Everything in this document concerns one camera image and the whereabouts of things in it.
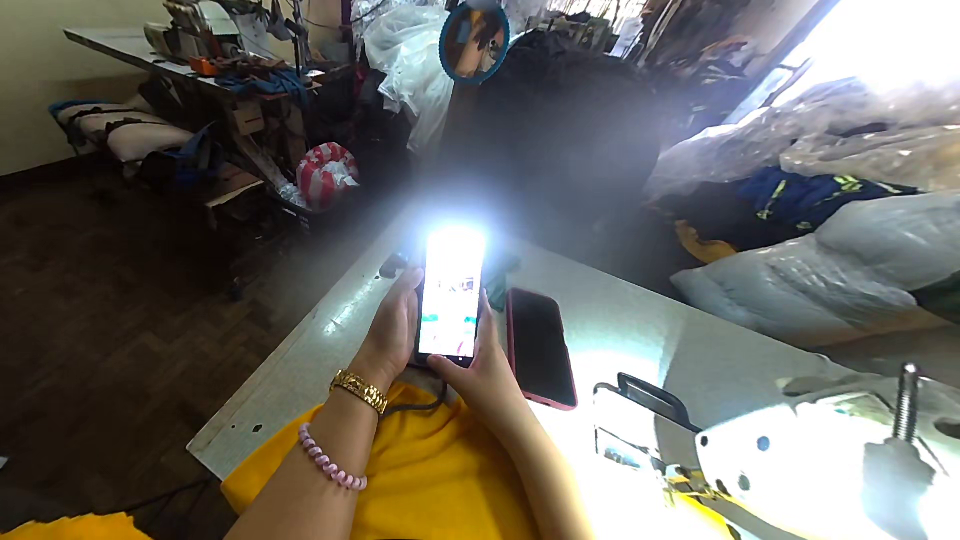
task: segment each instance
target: gold watch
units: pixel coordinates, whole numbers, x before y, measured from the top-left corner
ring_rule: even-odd
[[[383,392],[376,386],[367,384],[365,380],[353,375],[346,369],[338,371],[336,377],[330,382],[331,392],[334,386],[340,386],[347,390],[347,392],[367,402],[369,406],[376,409],[377,414],[383,414],[383,411],[387,410],[387,396],[384,396]]]

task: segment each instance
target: red and white striped bag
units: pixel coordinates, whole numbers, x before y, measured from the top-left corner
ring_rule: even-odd
[[[342,166],[331,165],[338,162]],[[343,191],[359,185],[358,177],[356,158],[336,142],[321,144],[307,152],[297,167],[297,187],[314,211],[332,207]]]

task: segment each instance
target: table top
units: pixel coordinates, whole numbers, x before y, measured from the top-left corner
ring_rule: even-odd
[[[190,442],[189,451],[217,477],[225,478],[290,420],[325,401],[329,381],[349,364],[393,283],[379,278],[380,266],[417,219],[415,207],[403,211]],[[548,430],[556,427],[561,447],[593,451],[592,435],[568,426],[583,420],[592,433],[593,386],[616,384],[621,371],[665,385],[701,427],[779,403],[776,379],[822,373],[824,361],[816,355],[522,240],[495,241],[521,261],[508,286],[550,296],[561,308],[581,406],[564,412],[530,403]],[[746,373],[770,385],[745,390]]]
[[[147,41],[142,28],[64,28],[67,39],[94,51],[124,61],[140,69],[167,77],[195,81],[204,88],[223,95],[230,90],[219,86],[210,77],[198,77],[185,63],[177,63],[158,54]]]

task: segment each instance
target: parquet floor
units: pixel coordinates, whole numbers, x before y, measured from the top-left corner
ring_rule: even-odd
[[[0,184],[0,531],[130,506],[203,479],[192,436],[393,216],[389,197],[294,237],[231,302],[216,236],[108,166]],[[136,514],[161,538],[219,538],[218,484]]]

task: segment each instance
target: hand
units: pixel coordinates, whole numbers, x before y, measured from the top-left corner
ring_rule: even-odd
[[[382,392],[390,388],[413,353],[420,314],[416,289],[422,281],[421,268],[408,268],[396,280],[380,303],[370,331],[350,364],[351,373]]]
[[[483,313],[470,367],[462,368],[439,355],[431,355],[427,363],[464,398],[493,434],[510,436],[512,430],[522,429],[525,422],[531,419],[536,422],[536,419],[500,347],[486,290],[480,295],[480,306]]]

